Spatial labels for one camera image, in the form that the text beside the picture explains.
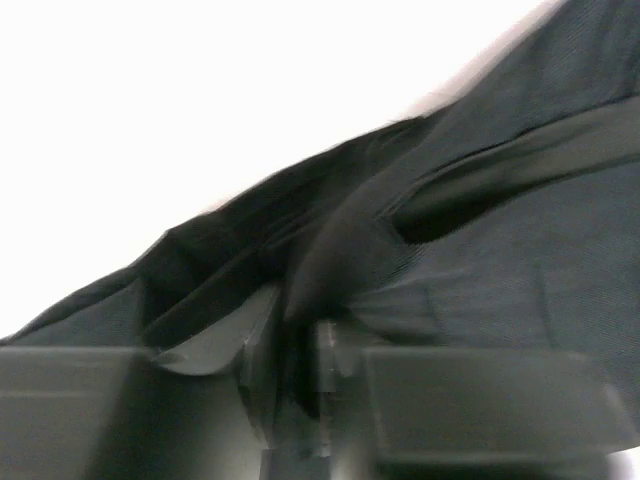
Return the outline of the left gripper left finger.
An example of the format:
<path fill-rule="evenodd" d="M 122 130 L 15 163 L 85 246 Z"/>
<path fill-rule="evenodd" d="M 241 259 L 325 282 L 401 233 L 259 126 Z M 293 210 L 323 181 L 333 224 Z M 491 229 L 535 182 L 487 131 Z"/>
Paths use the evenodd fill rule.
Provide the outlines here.
<path fill-rule="evenodd" d="M 5 479 L 257 479 L 273 423 L 271 344 L 281 292 L 266 285 L 165 352 L 1 351 Z"/>

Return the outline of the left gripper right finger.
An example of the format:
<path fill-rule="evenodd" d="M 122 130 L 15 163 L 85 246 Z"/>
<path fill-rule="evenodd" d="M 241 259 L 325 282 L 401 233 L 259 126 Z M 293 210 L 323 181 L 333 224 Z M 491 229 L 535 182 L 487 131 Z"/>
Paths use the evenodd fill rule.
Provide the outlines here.
<path fill-rule="evenodd" d="M 631 479 L 635 427 L 582 355 L 393 344 L 316 328 L 333 479 Z"/>

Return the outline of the black skirt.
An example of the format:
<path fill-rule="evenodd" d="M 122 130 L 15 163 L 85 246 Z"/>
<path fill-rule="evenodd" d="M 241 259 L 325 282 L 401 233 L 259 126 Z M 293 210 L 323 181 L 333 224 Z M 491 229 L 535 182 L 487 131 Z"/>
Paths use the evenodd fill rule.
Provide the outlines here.
<path fill-rule="evenodd" d="M 283 289 L 315 322 L 591 357 L 639 409 L 639 5 L 569 1 L 450 105 L 286 168 L 49 307 L 13 345 L 165 350 Z"/>

